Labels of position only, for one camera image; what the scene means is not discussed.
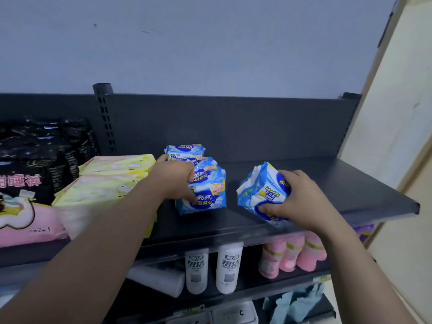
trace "left hand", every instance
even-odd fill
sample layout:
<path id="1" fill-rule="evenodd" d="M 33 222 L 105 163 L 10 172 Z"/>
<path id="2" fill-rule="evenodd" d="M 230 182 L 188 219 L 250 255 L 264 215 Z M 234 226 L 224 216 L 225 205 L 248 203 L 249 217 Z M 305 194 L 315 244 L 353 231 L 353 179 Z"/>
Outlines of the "left hand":
<path id="1" fill-rule="evenodd" d="M 184 198 L 196 203 L 198 198 L 187 184 L 194 179 L 195 166 L 191 162 L 168 162 L 167 159 L 167 154 L 160 156 L 143 181 L 151 182 L 152 186 L 162 193 L 164 199 Z"/>

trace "right hand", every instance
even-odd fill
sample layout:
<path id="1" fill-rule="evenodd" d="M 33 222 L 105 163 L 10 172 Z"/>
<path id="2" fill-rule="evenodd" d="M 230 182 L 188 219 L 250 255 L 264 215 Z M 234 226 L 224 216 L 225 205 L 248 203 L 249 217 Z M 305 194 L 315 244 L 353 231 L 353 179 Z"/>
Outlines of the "right hand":
<path id="1" fill-rule="evenodd" d="M 285 217 L 296 225 L 316 234 L 327 234 L 336 226 L 346 223 L 330 203 L 318 185 L 302 171 L 279 173 L 291 185 L 291 194 L 284 203 L 266 203 L 258 210 L 267 214 Z"/>

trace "purple package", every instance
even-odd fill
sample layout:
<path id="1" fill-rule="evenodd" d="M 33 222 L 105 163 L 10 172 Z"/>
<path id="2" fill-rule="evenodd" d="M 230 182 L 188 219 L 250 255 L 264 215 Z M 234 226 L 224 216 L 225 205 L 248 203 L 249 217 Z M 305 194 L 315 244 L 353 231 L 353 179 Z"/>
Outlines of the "purple package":
<path id="1" fill-rule="evenodd" d="M 375 224 L 369 224 L 364 226 L 354 227 L 354 231 L 357 233 L 360 241 L 365 243 L 367 239 L 372 235 L 375 230 Z"/>

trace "blue sanitary pad package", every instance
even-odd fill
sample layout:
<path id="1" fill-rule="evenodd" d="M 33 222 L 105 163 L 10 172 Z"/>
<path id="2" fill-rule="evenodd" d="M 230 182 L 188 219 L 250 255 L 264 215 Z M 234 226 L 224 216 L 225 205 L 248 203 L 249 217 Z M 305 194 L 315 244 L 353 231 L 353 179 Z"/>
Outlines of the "blue sanitary pad package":
<path id="1" fill-rule="evenodd" d="M 200 159 L 204 156 L 205 149 L 201 144 L 184 144 L 181 146 L 166 146 L 165 153 L 169 155 L 168 160 L 183 158 Z"/>
<path id="2" fill-rule="evenodd" d="M 191 203 L 185 199 L 176 200 L 175 206 L 180 215 L 226 207 L 225 169 L 220 168 L 211 157 L 203 157 L 200 160 L 194 158 L 181 160 L 193 162 L 195 165 L 195 176 L 193 182 L 189 183 L 189 187 L 199 200 L 197 203 Z"/>
<path id="3" fill-rule="evenodd" d="M 260 216 L 275 227 L 283 228 L 286 218 L 268 216 L 258 210 L 265 203 L 283 203 L 291 193 L 291 187 L 283 176 L 269 163 L 255 166 L 237 189 L 237 204 Z"/>

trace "yellow package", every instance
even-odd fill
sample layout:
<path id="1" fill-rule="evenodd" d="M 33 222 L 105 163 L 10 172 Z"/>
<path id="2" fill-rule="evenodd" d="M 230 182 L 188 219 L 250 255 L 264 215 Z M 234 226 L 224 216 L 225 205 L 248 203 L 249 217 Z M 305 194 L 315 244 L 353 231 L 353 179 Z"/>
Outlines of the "yellow package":
<path id="1" fill-rule="evenodd" d="M 97 216 L 110 211 L 148 173 L 84 175 L 56 194 L 52 206 L 71 239 Z M 145 237 L 152 232 L 154 221 Z"/>
<path id="2" fill-rule="evenodd" d="M 80 175 L 113 175 L 148 172 L 156 162 L 153 155 L 97 156 L 79 166 Z"/>

